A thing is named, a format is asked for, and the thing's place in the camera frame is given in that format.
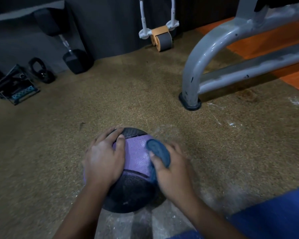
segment right hand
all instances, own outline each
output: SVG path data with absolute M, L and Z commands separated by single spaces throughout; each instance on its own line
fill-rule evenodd
M 150 159 L 154 164 L 158 185 L 171 202 L 176 206 L 182 206 L 191 197 L 195 197 L 195 192 L 188 173 L 186 158 L 180 147 L 176 143 L 164 144 L 170 153 L 171 164 L 165 168 L 162 160 L 149 153 Z

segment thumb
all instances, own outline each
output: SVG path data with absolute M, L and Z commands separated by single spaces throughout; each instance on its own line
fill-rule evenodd
M 119 135 L 116 140 L 116 148 L 114 154 L 125 158 L 125 137 L 123 134 Z
M 149 158 L 151 159 L 152 163 L 154 164 L 156 172 L 166 169 L 162 160 L 154 155 L 152 151 L 149 152 Z

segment black kettlebell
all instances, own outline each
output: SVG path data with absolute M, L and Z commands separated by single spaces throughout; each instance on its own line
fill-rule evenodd
M 38 64 L 40 64 L 40 66 L 41 66 L 41 69 L 39 71 L 34 70 L 33 66 L 36 62 Z M 47 70 L 45 64 L 43 63 L 43 61 L 41 59 L 39 59 L 37 57 L 32 58 L 29 61 L 29 66 L 30 66 L 32 74 L 35 75 L 35 77 L 38 80 L 40 80 L 41 82 L 43 82 L 45 84 L 50 84 L 51 82 L 55 81 L 54 74 L 51 71 Z

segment rubber foot cap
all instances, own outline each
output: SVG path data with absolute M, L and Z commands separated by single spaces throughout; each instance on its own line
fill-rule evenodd
M 201 108 L 201 101 L 199 98 L 197 100 L 197 104 L 194 106 L 190 106 L 187 104 L 187 102 L 183 98 L 182 92 L 179 93 L 178 99 L 179 99 L 180 103 L 183 105 L 183 107 L 188 111 L 197 111 L 199 108 Z

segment orange wooden floor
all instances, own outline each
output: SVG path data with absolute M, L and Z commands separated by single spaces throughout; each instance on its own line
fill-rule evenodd
M 225 19 L 216 23 L 197 28 L 203 34 L 208 33 L 214 27 L 229 21 Z M 242 56 L 244 59 L 264 55 L 281 48 L 299 43 L 299 22 L 287 24 L 280 28 L 258 34 L 256 36 L 239 40 L 227 48 Z M 299 89 L 299 63 L 272 72 L 286 83 Z

